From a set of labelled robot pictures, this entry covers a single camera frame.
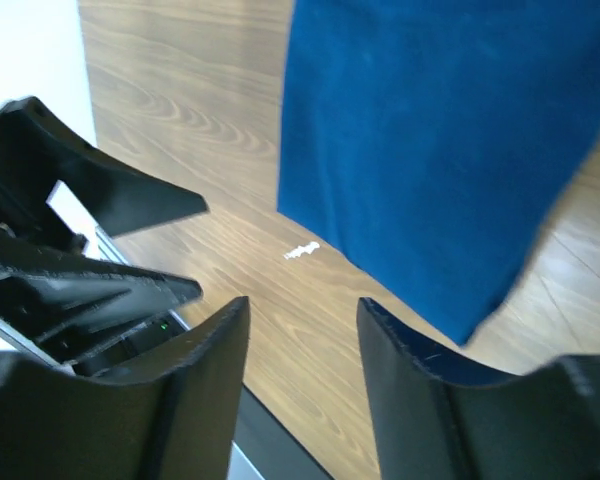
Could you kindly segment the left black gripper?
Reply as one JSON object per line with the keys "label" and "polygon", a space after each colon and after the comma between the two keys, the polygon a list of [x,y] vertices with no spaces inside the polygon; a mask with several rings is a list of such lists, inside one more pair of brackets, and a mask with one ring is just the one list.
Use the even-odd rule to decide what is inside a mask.
{"label": "left black gripper", "polygon": [[[62,216],[73,213],[72,193],[111,237],[209,209],[202,195],[94,147],[39,98],[4,104],[0,230],[36,246],[85,253],[88,223],[71,226]],[[0,319],[39,344],[133,325],[201,297],[195,280],[129,265],[48,252],[18,262],[0,256]]]}

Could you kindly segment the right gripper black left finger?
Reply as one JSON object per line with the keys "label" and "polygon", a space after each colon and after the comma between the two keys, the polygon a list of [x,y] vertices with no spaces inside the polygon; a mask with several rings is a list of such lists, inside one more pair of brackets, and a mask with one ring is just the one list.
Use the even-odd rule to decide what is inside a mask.
{"label": "right gripper black left finger", "polygon": [[223,479],[250,308],[197,327],[98,377],[0,352],[0,479]]}

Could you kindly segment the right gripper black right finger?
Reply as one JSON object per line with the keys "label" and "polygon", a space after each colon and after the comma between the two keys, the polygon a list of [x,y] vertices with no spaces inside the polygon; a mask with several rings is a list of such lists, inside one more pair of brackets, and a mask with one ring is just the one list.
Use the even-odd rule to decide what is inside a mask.
{"label": "right gripper black right finger", "polygon": [[513,375],[370,298],[357,329],[383,478],[600,479],[600,355]]}

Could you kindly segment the blue printed t shirt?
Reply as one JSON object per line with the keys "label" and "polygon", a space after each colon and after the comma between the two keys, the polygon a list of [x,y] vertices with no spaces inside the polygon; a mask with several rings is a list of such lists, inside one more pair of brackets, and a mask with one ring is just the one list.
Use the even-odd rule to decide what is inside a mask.
{"label": "blue printed t shirt", "polygon": [[278,211],[456,344],[600,135],[600,1],[299,1]]}

